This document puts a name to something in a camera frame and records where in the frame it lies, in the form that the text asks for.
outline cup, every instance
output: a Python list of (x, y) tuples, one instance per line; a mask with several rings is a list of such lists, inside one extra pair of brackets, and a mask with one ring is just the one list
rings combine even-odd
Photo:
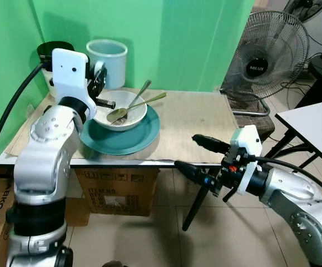
[(96, 39), (87, 43), (87, 50), (94, 75), (106, 67), (106, 89), (118, 89), (125, 84), (127, 46), (114, 40)]

